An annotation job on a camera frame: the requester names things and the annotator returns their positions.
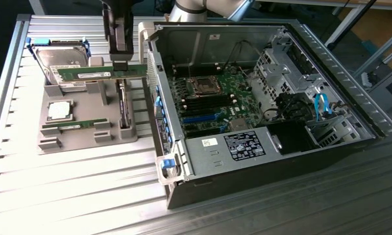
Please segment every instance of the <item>metal frame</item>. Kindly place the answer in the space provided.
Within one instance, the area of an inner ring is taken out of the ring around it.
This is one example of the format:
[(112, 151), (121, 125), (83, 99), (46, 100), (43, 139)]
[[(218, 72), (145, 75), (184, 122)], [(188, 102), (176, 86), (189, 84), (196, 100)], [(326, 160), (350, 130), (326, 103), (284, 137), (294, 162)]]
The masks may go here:
[[(320, 1), (320, 0), (256, 0), (256, 1), (289, 3), (289, 4), (304, 4), (304, 5), (317, 5), (317, 6), (344, 6), (344, 2), (338, 2), (338, 1)], [(349, 4), (346, 4), (345, 7), (356, 8), (360, 5), (361, 4), (349, 3)], [(392, 10), (392, 6), (376, 4), (372, 6), (372, 9)]]
[(42, 0), (29, 0), (33, 13), (35, 15), (46, 15), (43, 1)]
[(356, 16), (360, 14), (361, 10), (364, 9), (364, 6), (365, 5), (358, 5), (356, 8), (350, 10), (344, 20), (341, 21), (338, 27), (336, 28), (332, 35), (326, 39), (325, 47), (328, 47), (328, 44), (332, 43), (340, 37), (342, 31), (346, 29), (348, 25), (350, 24), (350, 22), (353, 21)]
[[(353, 77), (354, 78), (358, 77), (362, 72), (366, 72), (368, 68), (374, 63), (374, 61), (377, 60), (377, 58), (384, 54), (384, 52), (390, 47), (392, 47), (392, 37), (385, 42), (385, 44), (378, 48), (378, 50), (374, 52), (374, 54), (370, 56), (370, 58), (368, 58), (368, 60), (364, 62), (364, 64), (358, 67), (358, 69), (353, 73)], [(392, 59), (392, 53), (385, 57), (385, 59), (388, 59), (386, 62), (390, 61), (390, 59)]]
[(11, 93), (14, 89), (18, 65), (25, 45), (23, 39), (27, 34), (29, 22), (29, 19), (18, 20), (15, 22), (11, 41), (9, 44), (7, 53), (5, 57), (5, 64), (2, 67), (2, 73), (0, 77), (0, 142), (2, 129), (7, 117), (7, 109), (11, 101)]

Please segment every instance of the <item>power supply label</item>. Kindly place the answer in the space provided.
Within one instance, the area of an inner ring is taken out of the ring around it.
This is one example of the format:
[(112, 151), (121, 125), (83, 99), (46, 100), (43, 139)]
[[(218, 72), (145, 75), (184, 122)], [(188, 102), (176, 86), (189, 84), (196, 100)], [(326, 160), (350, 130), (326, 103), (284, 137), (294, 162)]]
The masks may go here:
[(224, 136), (229, 153), (234, 161), (265, 155), (254, 131)]

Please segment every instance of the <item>blue pcie slot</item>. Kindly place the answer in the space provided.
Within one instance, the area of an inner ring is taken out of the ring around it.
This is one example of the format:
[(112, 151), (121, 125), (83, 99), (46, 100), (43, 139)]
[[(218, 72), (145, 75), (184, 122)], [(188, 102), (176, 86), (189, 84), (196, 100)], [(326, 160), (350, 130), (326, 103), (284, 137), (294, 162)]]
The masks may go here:
[(189, 123), (202, 122), (202, 121), (216, 121), (217, 117), (218, 117), (218, 114), (204, 115), (198, 117), (188, 117), (182, 119), (182, 123), (189, 124)]

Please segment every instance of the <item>ram module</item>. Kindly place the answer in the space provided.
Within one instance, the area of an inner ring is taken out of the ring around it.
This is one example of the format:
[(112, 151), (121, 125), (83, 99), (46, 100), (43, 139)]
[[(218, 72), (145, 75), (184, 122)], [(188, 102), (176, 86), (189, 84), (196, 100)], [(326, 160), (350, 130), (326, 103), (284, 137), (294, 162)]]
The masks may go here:
[(58, 74), (63, 82), (128, 79), (145, 77), (146, 65), (129, 65), (128, 71), (114, 71), (112, 66), (58, 69)]
[(67, 122), (59, 122), (59, 123), (51, 123), (42, 125), (41, 128), (51, 128), (57, 127), (59, 130), (77, 130), (83, 128), (90, 128), (94, 126), (95, 122), (103, 122), (107, 121), (105, 118), (101, 119), (93, 119), (93, 120), (85, 120), (85, 121), (67, 121)]

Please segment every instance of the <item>motherboard chip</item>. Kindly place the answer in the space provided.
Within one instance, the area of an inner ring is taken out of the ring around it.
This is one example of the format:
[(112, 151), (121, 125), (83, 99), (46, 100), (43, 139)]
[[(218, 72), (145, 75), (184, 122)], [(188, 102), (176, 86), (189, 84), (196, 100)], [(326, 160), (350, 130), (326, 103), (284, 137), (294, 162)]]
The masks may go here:
[(232, 131), (242, 131), (248, 129), (244, 118), (237, 118), (229, 122)]
[(193, 84), (194, 96), (204, 96), (221, 93), (221, 87), (217, 83), (214, 76), (192, 78), (190, 82)]

